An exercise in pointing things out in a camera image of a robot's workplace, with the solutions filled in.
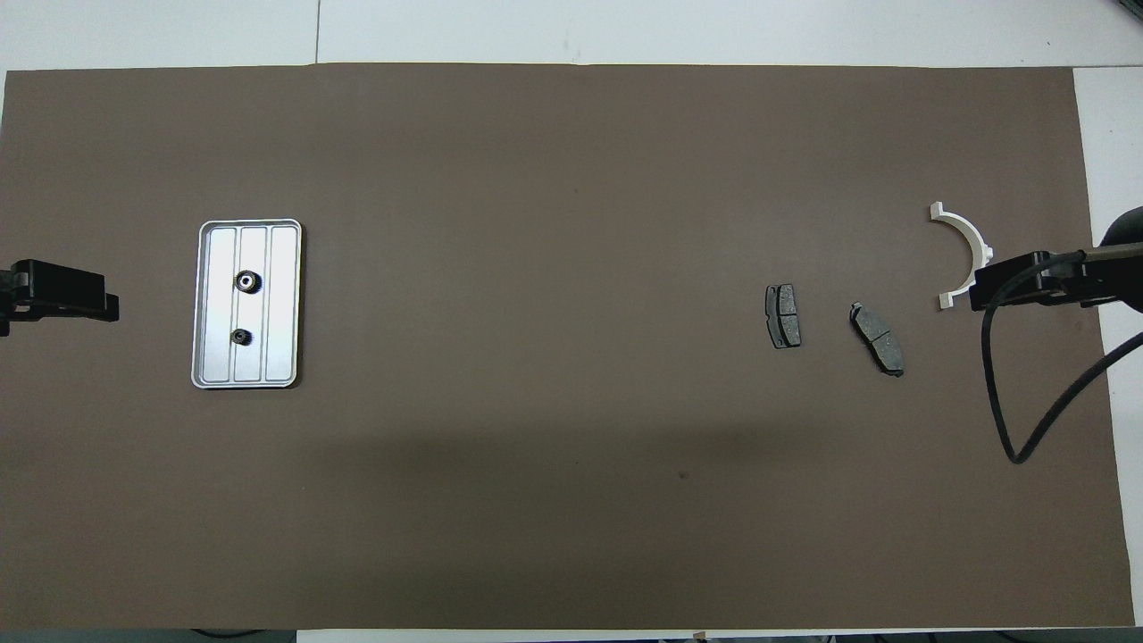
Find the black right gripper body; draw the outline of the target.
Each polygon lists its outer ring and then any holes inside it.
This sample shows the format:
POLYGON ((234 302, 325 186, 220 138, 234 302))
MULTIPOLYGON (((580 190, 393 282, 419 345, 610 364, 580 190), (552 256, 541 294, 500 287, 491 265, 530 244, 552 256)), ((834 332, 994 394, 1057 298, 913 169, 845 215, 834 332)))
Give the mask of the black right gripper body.
POLYGON ((1054 280, 1058 294, 1054 305, 1080 305, 1090 308, 1112 300, 1102 254, 1055 254, 1054 280))

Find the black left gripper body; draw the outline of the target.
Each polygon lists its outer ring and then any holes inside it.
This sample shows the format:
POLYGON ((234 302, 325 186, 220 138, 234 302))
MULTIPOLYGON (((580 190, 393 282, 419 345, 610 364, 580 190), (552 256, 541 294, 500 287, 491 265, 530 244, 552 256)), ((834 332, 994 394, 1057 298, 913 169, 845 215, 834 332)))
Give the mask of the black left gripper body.
POLYGON ((13 322, 37 322, 48 316, 48 305, 33 304, 25 296, 29 284, 26 262, 16 262, 11 268, 1 270, 1 338, 11 335, 13 322))

